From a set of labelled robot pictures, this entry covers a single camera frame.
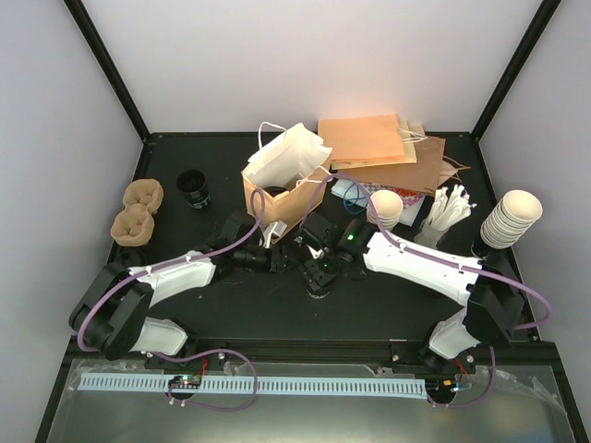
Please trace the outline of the black lid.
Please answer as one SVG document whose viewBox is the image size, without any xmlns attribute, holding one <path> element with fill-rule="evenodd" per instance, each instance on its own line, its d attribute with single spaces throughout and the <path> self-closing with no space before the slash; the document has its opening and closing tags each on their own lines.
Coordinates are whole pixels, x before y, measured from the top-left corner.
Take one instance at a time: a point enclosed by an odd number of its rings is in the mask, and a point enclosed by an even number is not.
<svg viewBox="0 0 591 443">
<path fill-rule="evenodd" d="M 268 186 L 264 188 L 264 191 L 270 198 L 277 198 L 290 192 L 289 189 L 281 186 Z"/>
</svg>

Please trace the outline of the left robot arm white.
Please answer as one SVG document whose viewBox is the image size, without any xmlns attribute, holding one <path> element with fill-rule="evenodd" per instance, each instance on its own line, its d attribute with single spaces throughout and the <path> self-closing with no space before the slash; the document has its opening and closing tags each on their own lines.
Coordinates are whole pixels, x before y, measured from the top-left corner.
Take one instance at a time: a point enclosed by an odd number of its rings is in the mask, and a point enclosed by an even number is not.
<svg viewBox="0 0 591 443">
<path fill-rule="evenodd" d="M 172 319 L 150 317 L 150 309 L 178 294 L 203 288 L 229 276 L 235 269 L 280 273 L 295 259 L 279 239 L 284 221 L 261 226 L 246 214 L 232 214 L 204 245 L 164 262 L 125 267 L 105 265 L 69 318 L 78 347 L 114 361 L 128 353 L 163 354 L 178 368 L 192 366 L 198 345 L 186 328 Z"/>
</svg>

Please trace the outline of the orange paper bag white handles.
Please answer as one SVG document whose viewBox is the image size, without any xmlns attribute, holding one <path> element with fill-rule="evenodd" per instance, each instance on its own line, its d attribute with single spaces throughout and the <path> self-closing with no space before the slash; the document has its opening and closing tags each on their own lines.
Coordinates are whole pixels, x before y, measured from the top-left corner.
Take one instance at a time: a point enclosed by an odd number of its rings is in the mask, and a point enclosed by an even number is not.
<svg viewBox="0 0 591 443">
<path fill-rule="evenodd" d="M 289 128 L 261 123 L 258 150 L 241 173 L 248 214 L 261 215 L 263 229 L 276 221 L 285 222 L 287 230 L 296 227 L 323 200 L 331 156 L 332 149 L 302 123 Z M 264 191 L 268 186 L 290 192 L 270 198 Z"/>
</svg>

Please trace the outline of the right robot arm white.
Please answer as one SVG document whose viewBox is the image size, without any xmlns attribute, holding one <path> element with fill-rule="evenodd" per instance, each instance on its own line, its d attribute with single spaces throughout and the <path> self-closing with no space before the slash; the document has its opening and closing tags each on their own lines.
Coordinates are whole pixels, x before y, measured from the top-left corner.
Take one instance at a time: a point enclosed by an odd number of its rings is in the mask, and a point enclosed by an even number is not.
<svg viewBox="0 0 591 443">
<path fill-rule="evenodd" d="M 382 233 L 360 219 L 342 229 L 318 213 L 301 223 L 295 243 L 308 252 L 300 271 L 312 296 L 325 296 L 339 276 L 362 279 L 372 271 L 429 288 L 459 305 L 419 350 L 422 366 L 431 372 L 479 344 L 504 346 L 517 329 L 525 293 L 509 283 L 511 267 L 499 255 L 454 256 Z"/>
</svg>

